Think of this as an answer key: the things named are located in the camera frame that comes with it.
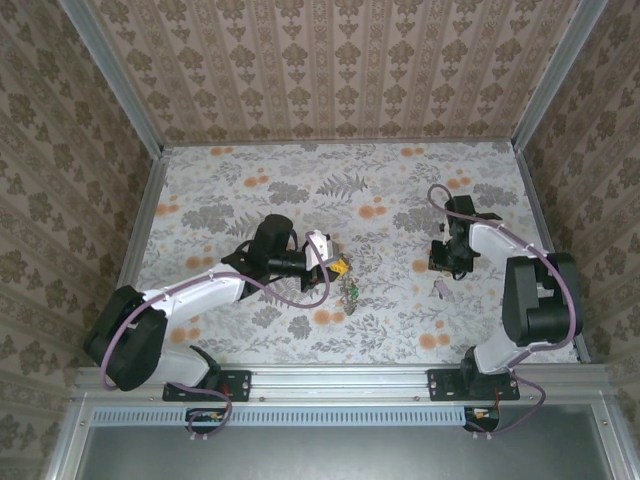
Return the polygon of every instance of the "grey leaf pattern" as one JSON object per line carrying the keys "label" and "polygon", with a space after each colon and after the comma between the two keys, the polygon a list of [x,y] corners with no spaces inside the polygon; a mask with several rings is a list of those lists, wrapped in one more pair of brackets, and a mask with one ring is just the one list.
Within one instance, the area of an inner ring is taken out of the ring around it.
{"label": "grey leaf pattern", "polygon": [[[270,213],[289,217],[300,240],[313,229],[330,234],[357,282],[353,312],[343,301],[348,283],[336,281],[327,301],[312,310],[257,292],[176,327],[186,345],[222,363],[457,363],[469,345],[486,339],[500,324],[503,274],[483,257],[461,282],[427,269],[431,241],[444,239],[438,227],[444,217],[426,200],[432,182],[471,195],[478,211],[501,215],[539,242],[507,142],[184,147],[174,149],[167,179],[159,201],[167,208],[154,218],[137,288],[170,285],[210,268],[253,238]],[[28,282],[33,272],[20,262],[25,259],[7,257],[0,273]],[[450,298],[434,291],[439,278]],[[324,285],[301,292],[297,278],[269,287],[301,304],[324,292]],[[574,359],[567,349],[535,360]],[[27,363],[39,365],[41,375],[59,368],[49,353]]]}

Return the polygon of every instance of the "damask wallpaper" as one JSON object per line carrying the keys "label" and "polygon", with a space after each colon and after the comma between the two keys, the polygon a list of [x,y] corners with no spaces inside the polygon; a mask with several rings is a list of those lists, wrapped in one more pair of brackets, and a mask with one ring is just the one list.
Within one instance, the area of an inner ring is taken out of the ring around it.
{"label": "damask wallpaper", "polygon": [[585,336],[640,439],[640,2],[610,0],[525,150]]}
{"label": "damask wallpaper", "polygon": [[38,478],[150,159],[56,1],[0,2],[0,478]]}
{"label": "damask wallpaper", "polygon": [[[431,240],[444,236],[444,217],[425,197],[434,182],[473,195],[478,211],[540,244],[506,141],[177,147],[137,287],[208,270],[279,213],[301,241],[319,229],[338,242],[359,289],[353,314],[342,281],[313,310],[256,293],[176,326],[169,344],[198,345],[223,363],[458,363],[500,325],[504,269],[481,257],[460,282],[428,270]],[[323,293],[301,294],[293,278],[272,287],[300,303]],[[570,347],[533,360],[576,361]]]}
{"label": "damask wallpaper", "polygon": [[578,0],[90,0],[166,144],[506,138]]}

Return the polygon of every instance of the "gray floor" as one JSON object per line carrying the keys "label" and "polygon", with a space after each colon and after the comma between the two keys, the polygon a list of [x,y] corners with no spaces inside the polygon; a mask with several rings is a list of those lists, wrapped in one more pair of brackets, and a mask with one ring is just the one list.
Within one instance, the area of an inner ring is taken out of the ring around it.
{"label": "gray floor", "polygon": [[94,429],[87,448],[79,475],[87,480],[613,478],[582,407],[545,407],[490,441],[459,427],[230,427],[205,442],[153,427]]}

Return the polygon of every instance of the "purple cable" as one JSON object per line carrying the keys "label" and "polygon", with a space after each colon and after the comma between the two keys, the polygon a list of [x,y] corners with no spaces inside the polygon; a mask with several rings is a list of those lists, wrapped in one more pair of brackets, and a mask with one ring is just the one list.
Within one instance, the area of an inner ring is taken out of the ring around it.
{"label": "purple cable", "polygon": [[[218,398],[221,398],[222,400],[225,401],[225,403],[227,404],[227,413],[224,416],[224,418],[222,419],[222,421],[220,422],[220,424],[216,428],[214,428],[211,432],[207,433],[208,436],[213,437],[214,435],[217,435],[225,427],[225,425],[229,422],[229,419],[231,418],[231,414],[233,413],[233,403],[231,402],[231,399],[229,397],[227,397],[226,395],[224,395],[224,394],[222,394],[220,392],[216,392],[215,390],[187,387],[186,385],[184,385],[182,383],[172,382],[171,385],[173,385],[176,388],[179,388],[180,390],[184,390],[185,392],[204,393],[204,394],[207,394],[207,395],[214,395],[214,396],[216,396]],[[197,435],[196,432],[193,431],[193,420],[196,419],[197,417],[201,417],[201,416],[204,416],[204,415],[207,415],[207,412],[196,412],[196,413],[193,413],[189,417],[189,422],[187,423],[187,430],[189,431],[190,434]]]}
{"label": "purple cable", "polygon": [[105,390],[109,390],[109,391],[118,389],[116,385],[109,385],[109,382],[107,382],[107,366],[109,365],[109,360],[111,360],[111,355],[113,355],[113,351],[115,350],[116,345],[122,338],[122,335],[124,335],[124,332],[127,330],[131,322],[133,322],[136,319],[136,317],[140,315],[140,313],[142,313],[142,311],[144,311],[146,308],[150,307],[154,303],[159,302],[160,300],[168,296],[181,292],[182,290],[193,287],[194,285],[198,285],[200,283],[205,283],[205,282],[212,282],[213,280],[216,280],[218,278],[239,278],[240,280],[244,280],[245,282],[250,283],[251,285],[259,288],[260,290],[265,291],[266,293],[273,296],[275,299],[281,301],[282,303],[285,303],[294,308],[311,309],[311,308],[316,308],[322,305],[324,301],[329,297],[331,280],[329,278],[329,272],[327,271],[327,267],[322,261],[322,255],[320,255],[318,248],[313,243],[313,240],[311,240],[312,233],[313,232],[307,232],[305,234],[305,238],[307,239],[307,242],[309,242],[309,246],[311,247],[311,250],[313,250],[314,255],[319,261],[320,270],[322,270],[322,275],[324,277],[325,289],[324,289],[324,294],[322,295],[322,298],[320,300],[318,300],[315,303],[310,303],[307,305],[296,303],[292,300],[289,300],[288,298],[283,297],[279,293],[274,292],[269,287],[261,284],[260,282],[254,280],[253,278],[249,278],[246,275],[242,275],[240,273],[218,272],[218,273],[203,275],[202,277],[196,277],[194,279],[189,280],[188,282],[177,285],[167,290],[166,292],[162,292],[156,295],[155,297],[151,298],[150,300],[147,300],[138,308],[136,308],[133,312],[131,312],[129,316],[124,320],[124,322],[122,322],[122,325],[120,325],[120,327],[114,334],[113,338],[111,339],[111,343],[109,343],[109,346],[107,347],[107,350],[104,353],[104,357],[102,358],[102,363],[100,364],[100,383],[102,384],[102,387]]}
{"label": "purple cable", "polygon": [[439,211],[443,212],[445,215],[450,215],[452,217],[462,218],[464,220],[469,220],[469,221],[472,221],[474,223],[480,223],[482,225],[487,225],[489,227],[495,228],[496,230],[502,232],[505,236],[511,238],[517,244],[522,246],[522,248],[524,248],[525,250],[529,250],[531,253],[533,253],[536,257],[538,257],[540,259],[542,264],[545,267],[547,267],[547,269],[549,270],[549,272],[551,273],[553,278],[555,278],[556,282],[558,282],[558,285],[560,286],[560,290],[562,290],[562,295],[564,296],[564,298],[565,298],[565,300],[567,302],[567,308],[569,310],[569,331],[567,332],[567,336],[565,337],[565,339],[562,340],[560,343],[557,343],[555,345],[550,345],[550,346],[542,346],[541,345],[541,346],[538,346],[538,347],[532,347],[530,352],[524,352],[522,355],[517,357],[515,360],[513,360],[508,365],[509,373],[511,374],[512,378],[514,378],[515,380],[517,380],[520,383],[524,383],[525,385],[529,385],[530,387],[535,388],[536,390],[538,390],[540,392],[540,400],[538,401],[538,403],[536,403],[531,410],[529,410],[525,415],[523,415],[520,419],[518,419],[517,421],[515,421],[514,423],[512,423],[508,427],[504,427],[504,428],[501,428],[499,430],[495,430],[494,432],[491,432],[491,433],[484,431],[484,429],[482,427],[476,425],[475,423],[467,422],[469,425],[477,428],[481,433],[484,433],[486,436],[498,435],[500,433],[506,433],[506,432],[509,432],[509,431],[513,430],[518,425],[522,424],[524,421],[526,421],[528,418],[530,418],[534,413],[536,413],[538,410],[540,410],[540,408],[542,407],[542,404],[545,402],[545,400],[547,398],[547,393],[544,391],[544,389],[540,385],[536,385],[535,383],[530,382],[529,380],[525,380],[524,378],[516,375],[516,373],[512,370],[513,367],[515,367],[518,363],[520,363],[522,360],[527,358],[531,353],[542,352],[542,351],[546,351],[546,350],[558,350],[560,348],[563,348],[565,345],[568,345],[569,342],[571,342],[573,340],[573,337],[576,334],[576,324],[577,324],[575,303],[573,301],[573,296],[571,295],[571,291],[569,290],[569,286],[567,285],[567,283],[564,281],[564,279],[560,275],[560,272],[558,271],[558,269],[556,267],[553,266],[553,264],[549,260],[547,260],[547,257],[545,257],[544,254],[542,252],[540,252],[540,250],[535,248],[532,244],[527,243],[526,241],[524,241],[523,239],[518,237],[515,233],[511,232],[509,229],[507,229],[502,224],[494,223],[494,222],[491,222],[489,220],[485,220],[483,218],[472,217],[470,215],[463,215],[462,213],[452,212],[451,210],[447,210],[446,208],[441,207],[432,198],[432,192],[436,188],[440,188],[440,189],[444,190],[444,192],[449,197],[449,200],[451,200],[453,198],[452,195],[451,195],[451,192],[449,191],[449,189],[447,187],[445,187],[444,185],[439,184],[439,183],[435,183],[435,184],[431,185],[431,187],[429,187],[429,190],[427,191],[427,199],[428,199],[429,203],[436,210],[439,210]]}

